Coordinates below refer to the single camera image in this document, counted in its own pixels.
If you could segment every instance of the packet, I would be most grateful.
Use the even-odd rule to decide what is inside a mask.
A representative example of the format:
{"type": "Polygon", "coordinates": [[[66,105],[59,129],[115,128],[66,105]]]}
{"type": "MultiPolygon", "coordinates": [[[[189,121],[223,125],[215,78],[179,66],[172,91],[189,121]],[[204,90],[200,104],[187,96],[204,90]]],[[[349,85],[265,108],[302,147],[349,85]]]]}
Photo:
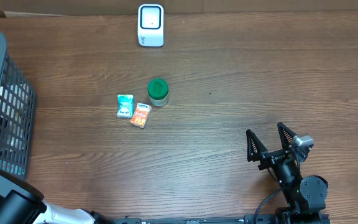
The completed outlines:
{"type": "Polygon", "coordinates": [[[131,119],[131,124],[140,128],[146,127],[146,123],[147,120],[149,119],[149,114],[151,112],[152,112],[152,107],[150,105],[138,103],[136,105],[134,116],[131,119]]]}
{"type": "Polygon", "coordinates": [[[131,118],[134,115],[134,95],[117,95],[118,118],[131,118]]]}

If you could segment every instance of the wood grain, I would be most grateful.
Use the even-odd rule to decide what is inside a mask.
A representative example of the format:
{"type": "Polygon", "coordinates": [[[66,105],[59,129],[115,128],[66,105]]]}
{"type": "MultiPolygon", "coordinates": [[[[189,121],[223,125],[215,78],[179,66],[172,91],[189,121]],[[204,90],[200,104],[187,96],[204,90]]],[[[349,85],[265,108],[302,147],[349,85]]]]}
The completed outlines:
{"type": "MultiPolygon", "coordinates": [[[[333,223],[358,223],[358,12],[168,15],[165,45],[137,44],[136,16],[0,19],[35,86],[28,182],[46,199],[109,217],[253,213],[277,186],[246,162],[246,129],[269,149],[276,124],[315,139],[302,174],[329,182],[333,223]],[[147,127],[116,95],[170,101],[147,127]]],[[[284,206],[280,195],[263,213],[284,206]]]]}

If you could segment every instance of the white robot part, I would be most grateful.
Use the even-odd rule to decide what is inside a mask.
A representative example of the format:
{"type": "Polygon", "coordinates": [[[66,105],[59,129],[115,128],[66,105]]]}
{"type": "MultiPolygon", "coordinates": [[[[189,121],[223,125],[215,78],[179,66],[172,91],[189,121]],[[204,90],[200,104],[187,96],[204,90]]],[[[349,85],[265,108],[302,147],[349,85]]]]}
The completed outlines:
{"type": "Polygon", "coordinates": [[[143,4],[138,9],[137,38],[144,47],[164,44],[164,8],[159,4],[143,4]]]}
{"type": "Polygon", "coordinates": [[[67,209],[57,205],[43,203],[47,206],[45,213],[41,213],[33,224],[93,224],[94,218],[81,209],[67,209]]]}

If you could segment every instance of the plastic basket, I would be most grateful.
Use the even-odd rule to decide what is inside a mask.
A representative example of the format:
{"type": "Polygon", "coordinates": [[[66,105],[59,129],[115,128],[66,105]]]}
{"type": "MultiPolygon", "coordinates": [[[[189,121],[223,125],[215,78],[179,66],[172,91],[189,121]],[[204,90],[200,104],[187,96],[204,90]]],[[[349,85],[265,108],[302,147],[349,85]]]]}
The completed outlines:
{"type": "Polygon", "coordinates": [[[0,33],[0,169],[24,180],[35,113],[35,92],[6,53],[0,33]]]}

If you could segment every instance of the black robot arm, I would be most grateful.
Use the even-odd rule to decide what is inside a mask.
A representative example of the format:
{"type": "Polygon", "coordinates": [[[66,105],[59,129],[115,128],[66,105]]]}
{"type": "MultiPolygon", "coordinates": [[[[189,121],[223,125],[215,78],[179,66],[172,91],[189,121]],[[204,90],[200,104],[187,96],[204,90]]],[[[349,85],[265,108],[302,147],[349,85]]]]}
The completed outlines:
{"type": "MultiPolygon", "coordinates": [[[[260,161],[259,170],[273,170],[274,179],[288,204],[288,207],[276,210],[275,222],[329,223],[328,218],[320,212],[326,207],[327,181],[317,175],[303,178],[300,173],[301,162],[306,160],[313,147],[313,138],[309,135],[299,136],[283,123],[278,123],[277,127],[283,148],[273,152],[268,152],[257,136],[247,130],[248,161],[260,161]]],[[[255,224],[257,212],[253,217],[255,224]]]]}

